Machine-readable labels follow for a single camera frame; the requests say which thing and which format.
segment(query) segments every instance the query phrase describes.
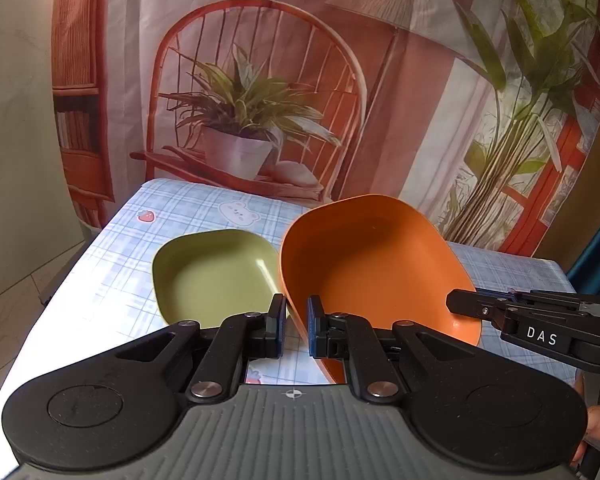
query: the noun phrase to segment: bowl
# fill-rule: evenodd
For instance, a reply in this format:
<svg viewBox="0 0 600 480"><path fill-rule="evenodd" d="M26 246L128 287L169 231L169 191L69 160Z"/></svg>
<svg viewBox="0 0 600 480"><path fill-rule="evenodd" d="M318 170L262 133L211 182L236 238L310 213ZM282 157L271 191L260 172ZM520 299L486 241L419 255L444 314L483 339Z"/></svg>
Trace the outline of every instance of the bowl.
<svg viewBox="0 0 600 480"><path fill-rule="evenodd" d="M363 316L376 328L408 319L472 345L480 339L480 320L451 314L445 303L455 288L475 290L471 278L435 227L396 198L348 198L297 218L282 241L280 277L305 340L312 294L325 313ZM339 361L320 367L344 382Z"/></svg>
<svg viewBox="0 0 600 480"><path fill-rule="evenodd" d="M164 244L153 263L155 297L168 324L194 319L220 326L243 312L266 312L280 291L278 252L240 229L205 231Z"/></svg>

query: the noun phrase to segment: lampshade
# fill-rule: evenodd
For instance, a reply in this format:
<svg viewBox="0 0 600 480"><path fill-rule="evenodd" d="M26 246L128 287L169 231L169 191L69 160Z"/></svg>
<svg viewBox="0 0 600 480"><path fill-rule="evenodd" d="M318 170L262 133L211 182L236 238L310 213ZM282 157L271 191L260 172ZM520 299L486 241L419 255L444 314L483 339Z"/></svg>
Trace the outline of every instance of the lampshade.
<svg viewBox="0 0 600 480"><path fill-rule="evenodd" d="M327 4L409 30L482 65L453 0L327 0Z"/></svg>

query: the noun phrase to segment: silver screw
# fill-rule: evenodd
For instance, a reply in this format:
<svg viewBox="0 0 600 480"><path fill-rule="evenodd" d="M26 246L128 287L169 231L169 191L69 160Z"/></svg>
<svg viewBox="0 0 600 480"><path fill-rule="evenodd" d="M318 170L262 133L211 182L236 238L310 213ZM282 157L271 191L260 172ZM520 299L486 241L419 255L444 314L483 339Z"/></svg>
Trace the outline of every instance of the silver screw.
<svg viewBox="0 0 600 480"><path fill-rule="evenodd" d="M398 393L398 386L389 381L376 381L367 386L366 390L374 397L391 397Z"/></svg>
<svg viewBox="0 0 600 480"><path fill-rule="evenodd" d="M191 393L196 397L202 397L203 399L215 397L222 393L222 386L213 381L202 381L191 387Z"/></svg>

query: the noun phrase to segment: orange bowl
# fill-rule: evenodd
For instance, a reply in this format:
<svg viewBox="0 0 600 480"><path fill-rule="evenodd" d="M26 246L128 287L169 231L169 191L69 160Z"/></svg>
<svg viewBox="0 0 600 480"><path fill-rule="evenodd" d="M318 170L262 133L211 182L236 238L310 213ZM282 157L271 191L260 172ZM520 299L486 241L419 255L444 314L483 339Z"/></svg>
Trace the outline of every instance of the orange bowl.
<svg viewBox="0 0 600 480"><path fill-rule="evenodd" d="M327 314L356 314L376 328L409 319L472 345L480 339L480 320L455 316L445 304L454 288L475 290L469 275L435 227L397 198L357 196L303 214L282 240L280 276L305 340L312 294ZM320 367L344 382L339 361Z"/></svg>

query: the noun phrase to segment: tablecloth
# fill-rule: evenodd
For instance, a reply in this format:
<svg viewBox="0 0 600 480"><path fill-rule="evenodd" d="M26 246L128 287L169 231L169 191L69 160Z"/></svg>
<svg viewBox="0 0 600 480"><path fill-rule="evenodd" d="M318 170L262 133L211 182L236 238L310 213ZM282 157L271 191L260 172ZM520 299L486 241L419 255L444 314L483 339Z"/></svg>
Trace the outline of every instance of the tablecloth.
<svg viewBox="0 0 600 480"><path fill-rule="evenodd" d="M165 326L151 276L154 254L167 241L200 231L240 228L280 248L299 205L234 190L156 179L113 217L64 280L35 324L0 391L0 414L26 381ZM555 262L450 244L475 286L572 292ZM315 384L326 379L291 322L277 361L251 363L248 377L265 384ZM483 323L480 346L572 383L575 370L505 343ZM0 479L16 466L0 424Z"/></svg>

